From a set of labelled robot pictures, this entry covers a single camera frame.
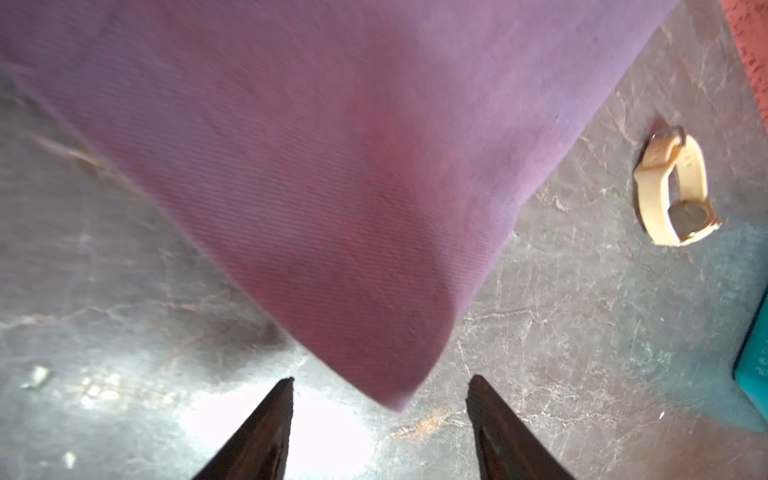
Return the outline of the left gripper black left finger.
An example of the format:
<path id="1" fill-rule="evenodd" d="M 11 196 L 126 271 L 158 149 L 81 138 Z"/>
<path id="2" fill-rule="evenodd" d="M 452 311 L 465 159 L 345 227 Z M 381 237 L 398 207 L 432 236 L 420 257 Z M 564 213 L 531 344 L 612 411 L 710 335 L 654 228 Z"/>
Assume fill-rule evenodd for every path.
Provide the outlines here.
<path id="1" fill-rule="evenodd" d="M 294 379 L 276 383 L 194 480 L 281 480 L 294 413 Z"/>

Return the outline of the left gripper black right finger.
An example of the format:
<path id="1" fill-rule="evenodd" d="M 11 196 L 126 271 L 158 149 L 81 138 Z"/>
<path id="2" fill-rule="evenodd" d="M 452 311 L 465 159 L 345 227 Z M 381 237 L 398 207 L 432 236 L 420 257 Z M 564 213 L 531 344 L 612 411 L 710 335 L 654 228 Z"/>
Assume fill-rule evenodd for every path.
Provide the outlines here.
<path id="1" fill-rule="evenodd" d="M 466 407 L 482 480 L 573 479 L 483 376 L 471 378 Z"/>

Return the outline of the teal plastic basket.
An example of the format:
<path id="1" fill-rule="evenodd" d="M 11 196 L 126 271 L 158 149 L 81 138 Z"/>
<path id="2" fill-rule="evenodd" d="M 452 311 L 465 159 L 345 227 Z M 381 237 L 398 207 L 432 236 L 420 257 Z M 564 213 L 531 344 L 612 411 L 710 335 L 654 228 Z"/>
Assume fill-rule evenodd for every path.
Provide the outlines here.
<path id="1" fill-rule="evenodd" d="M 767 292 L 764 292 L 743 344 L 732 377 L 764 421 L 767 421 Z"/>

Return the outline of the purple trousers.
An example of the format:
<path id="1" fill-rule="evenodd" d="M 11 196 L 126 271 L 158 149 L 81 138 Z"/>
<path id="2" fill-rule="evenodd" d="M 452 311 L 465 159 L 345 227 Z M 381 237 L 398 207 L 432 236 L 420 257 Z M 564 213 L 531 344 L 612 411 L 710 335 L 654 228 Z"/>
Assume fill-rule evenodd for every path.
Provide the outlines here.
<path id="1" fill-rule="evenodd" d="M 670 1 L 5 1 L 1 61 L 405 408 Z"/>

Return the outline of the beige rubber band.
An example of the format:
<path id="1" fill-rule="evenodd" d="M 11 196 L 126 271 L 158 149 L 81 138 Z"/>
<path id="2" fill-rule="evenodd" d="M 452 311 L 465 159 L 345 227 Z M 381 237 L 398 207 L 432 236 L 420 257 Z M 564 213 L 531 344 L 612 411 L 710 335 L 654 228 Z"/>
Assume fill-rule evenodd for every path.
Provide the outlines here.
<path id="1" fill-rule="evenodd" d="M 704 155 L 681 126 L 654 133 L 634 170 L 637 209 L 653 244 L 683 247 L 717 231 Z"/>

